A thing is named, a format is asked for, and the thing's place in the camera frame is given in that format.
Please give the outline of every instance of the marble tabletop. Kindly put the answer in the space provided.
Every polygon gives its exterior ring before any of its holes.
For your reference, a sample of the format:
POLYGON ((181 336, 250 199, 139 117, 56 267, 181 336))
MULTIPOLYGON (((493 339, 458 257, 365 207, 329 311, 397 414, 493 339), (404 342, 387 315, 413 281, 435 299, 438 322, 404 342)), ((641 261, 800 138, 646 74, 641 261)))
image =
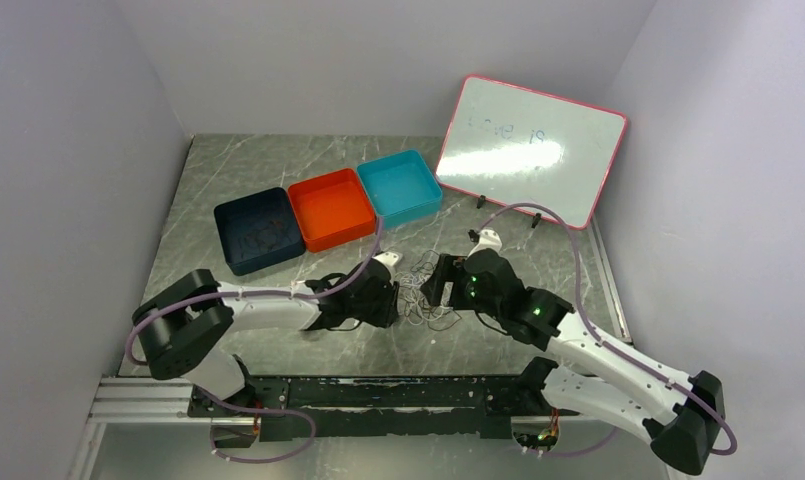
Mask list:
MULTIPOLYGON (((210 269, 217 280, 251 286, 286 286, 293 280, 348 272, 374 240, 368 236, 320 253, 235 277, 223 258, 214 207, 271 187, 354 167, 407 149, 418 150, 432 169, 442 138, 307 135, 197 135, 163 228, 157 256, 144 294, 157 294, 187 272, 210 269)), ((428 249, 465 255, 472 244, 467 230, 477 227, 497 207, 476 209, 476 199, 443 189, 436 215, 386 231, 384 250, 405 257, 410 269, 428 249)), ((561 227, 508 212, 491 226, 504 242, 501 255, 526 285, 574 298, 574 264, 561 227)), ((628 340, 616 287, 595 224, 577 232, 583 265, 582 296, 591 319, 604 330, 628 340)), ((451 317, 437 320, 448 327, 451 317)), ((353 332, 297 332, 280 329, 227 335, 220 345, 238 354, 256 375, 465 375, 519 373, 540 351, 488 330, 468 313, 445 331, 433 331, 419 319, 400 318, 388 329, 363 325, 353 332)), ((139 344, 136 353, 141 355, 139 344)), ((146 367, 123 360, 119 375, 148 376, 146 367)))

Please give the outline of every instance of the orange bin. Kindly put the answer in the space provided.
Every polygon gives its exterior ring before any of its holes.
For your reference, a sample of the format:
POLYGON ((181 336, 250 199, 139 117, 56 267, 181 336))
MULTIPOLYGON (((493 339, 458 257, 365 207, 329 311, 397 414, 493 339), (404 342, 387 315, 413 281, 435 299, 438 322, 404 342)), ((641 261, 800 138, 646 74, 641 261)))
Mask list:
POLYGON ((375 212, 351 168, 294 183, 287 196, 308 251, 328 250, 375 231, 375 212))

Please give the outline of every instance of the black metal base plate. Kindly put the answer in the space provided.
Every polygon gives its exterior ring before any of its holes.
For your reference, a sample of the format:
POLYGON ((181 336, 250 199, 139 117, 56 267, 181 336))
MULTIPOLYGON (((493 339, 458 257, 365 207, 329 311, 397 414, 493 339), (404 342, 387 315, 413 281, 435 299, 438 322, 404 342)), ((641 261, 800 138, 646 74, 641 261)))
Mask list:
MULTIPOLYGON (((512 416, 548 416, 548 405, 520 402, 516 375, 441 377, 256 377, 269 385, 266 408, 309 414, 318 437, 452 435, 512 438, 512 416)), ((233 417, 194 391, 190 417, 233 417)), ((307 437, 297 417, 264 416, 260 441, 307 437)))

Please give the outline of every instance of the light blue tray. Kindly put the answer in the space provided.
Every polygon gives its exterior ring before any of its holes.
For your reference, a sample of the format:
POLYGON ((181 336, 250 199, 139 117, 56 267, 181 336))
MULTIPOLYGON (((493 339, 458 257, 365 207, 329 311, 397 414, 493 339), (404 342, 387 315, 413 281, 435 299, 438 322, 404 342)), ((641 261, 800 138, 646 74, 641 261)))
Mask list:
POLYGON ((357 168, 358 177, 384 228, 393 228, 440 210, 443 191, 416 150, 400 152, 357 168))

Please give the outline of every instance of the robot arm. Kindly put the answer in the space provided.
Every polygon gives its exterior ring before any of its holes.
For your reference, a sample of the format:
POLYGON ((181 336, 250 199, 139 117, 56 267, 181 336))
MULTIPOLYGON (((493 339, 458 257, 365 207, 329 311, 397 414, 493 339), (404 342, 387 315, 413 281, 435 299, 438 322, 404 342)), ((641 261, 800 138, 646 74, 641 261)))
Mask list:
POLYGON ((650 444, 665 463, 688 474, 701 473, 720 426, 673 387, 685 387, 722 417, 720 381, 705 371, 690 377, 663 365, 593 324, 591 332, 567 301, 523 285, 498 255, 496 232, 471 232, 471 238, 477 243, 467 257, 440 255, 434 274, 421 287, 427 301, 440 304, 451 282, 448 306, 485 313, 514 340, 562 359, 561 366, 539 359, 538 368, 544 369, 541 393, 549 405, 615 425, 650 444), (663 375, 650 374, 615 350, 663 375), (580 365, 598 377, 584 377, 565 365, 580 365))
POLYGON ((266 288, 261 294, 217 282, 209 270, 195 270, 140 306, 132 316, 136 325, 152 311, 197 295, 218 292, 222 297, 193 305, 190 312, 166 314, 140 332, 152 378, 184 378, 217 398, 252 406, 255 395, 251 376, 237 357, 217 346, 223 336, 262 328, 334 329, 350 318, 389 327, 398 317, 398 284, 392 279, 401 260, 401 254, 380 253, 348 287, 322 298, 313 297, 345 281, 357 268, 349 274, 332 274, 292 288, 266 288))

